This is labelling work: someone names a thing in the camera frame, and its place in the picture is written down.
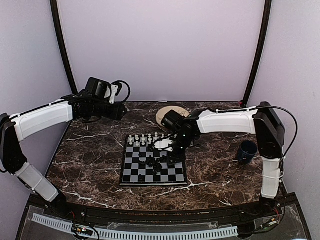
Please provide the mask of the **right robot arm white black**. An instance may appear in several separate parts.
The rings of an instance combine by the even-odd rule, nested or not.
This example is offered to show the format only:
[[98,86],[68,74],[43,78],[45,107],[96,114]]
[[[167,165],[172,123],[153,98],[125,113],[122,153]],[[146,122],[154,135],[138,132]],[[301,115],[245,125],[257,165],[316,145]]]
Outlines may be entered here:
[[285,143],[285,127],[268,102],[259,106],[211,110],[201,109],[187,117],[175,110],[168,111],[161,125],[172,131],[172,136],[158,139],[153,147],[176,155],[183,153],[202,134],[249,133],[256,136],[257,148],[263,161],[261,197],[255,205],[255,213],[266,217],[275,208],[281,179],[281,162]]

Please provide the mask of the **black white chess board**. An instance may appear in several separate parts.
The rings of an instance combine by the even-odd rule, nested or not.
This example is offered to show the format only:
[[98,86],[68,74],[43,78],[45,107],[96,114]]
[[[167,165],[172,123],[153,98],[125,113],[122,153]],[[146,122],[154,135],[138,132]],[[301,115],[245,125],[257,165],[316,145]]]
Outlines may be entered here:
[[186,164],[170,159],[170,152],[152,148],[164,135],[127,135],[119,185],[122,187],[182,186],[188,183]]

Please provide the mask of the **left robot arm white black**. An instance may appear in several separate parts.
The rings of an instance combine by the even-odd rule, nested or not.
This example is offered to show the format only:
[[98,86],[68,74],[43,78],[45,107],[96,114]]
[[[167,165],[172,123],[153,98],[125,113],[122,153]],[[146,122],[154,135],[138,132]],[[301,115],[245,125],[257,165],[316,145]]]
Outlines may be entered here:
[[109,83],[91,77],[77,94],[63,96],[22,113],[1,114],[0,172],[17,177],[51,204],[51,210],[58,217],[67,218],[71,208],[65,203],[64,194],[43,175],[49,167],[49,160],[46,159],[45,166],[37,169],[40,158],[49,157],[49,154],[44,150],[32,153],[31,148],[48,150],[48,144],[57,147],[67,124],[78,119],[87,123],[94,118],[121,120],[127,111],[125,102],[130,94],[131,88],[124,80]]

